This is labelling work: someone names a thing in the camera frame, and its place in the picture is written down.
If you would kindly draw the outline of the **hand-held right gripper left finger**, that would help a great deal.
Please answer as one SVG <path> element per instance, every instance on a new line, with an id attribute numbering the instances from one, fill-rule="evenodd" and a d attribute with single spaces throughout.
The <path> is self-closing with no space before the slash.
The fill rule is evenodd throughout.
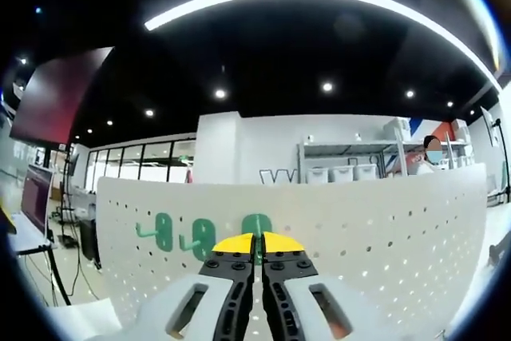
<path id="1" fill-rule="evenodd" d="M 228 237 L 198 273 L 141 306 L 132 340 L 242 340 L 253 308 L 256 236 Z"/>

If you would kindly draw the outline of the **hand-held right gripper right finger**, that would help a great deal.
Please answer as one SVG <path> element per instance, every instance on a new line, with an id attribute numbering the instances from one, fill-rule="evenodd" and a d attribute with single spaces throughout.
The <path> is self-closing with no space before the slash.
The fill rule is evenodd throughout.
<path id="1" fill-rule="evenodd" d="M 363 296 L 318 273 L 303 245 L 263 232 L 263 308 L 274 340 L 392 340 L 394 330 Z"/>

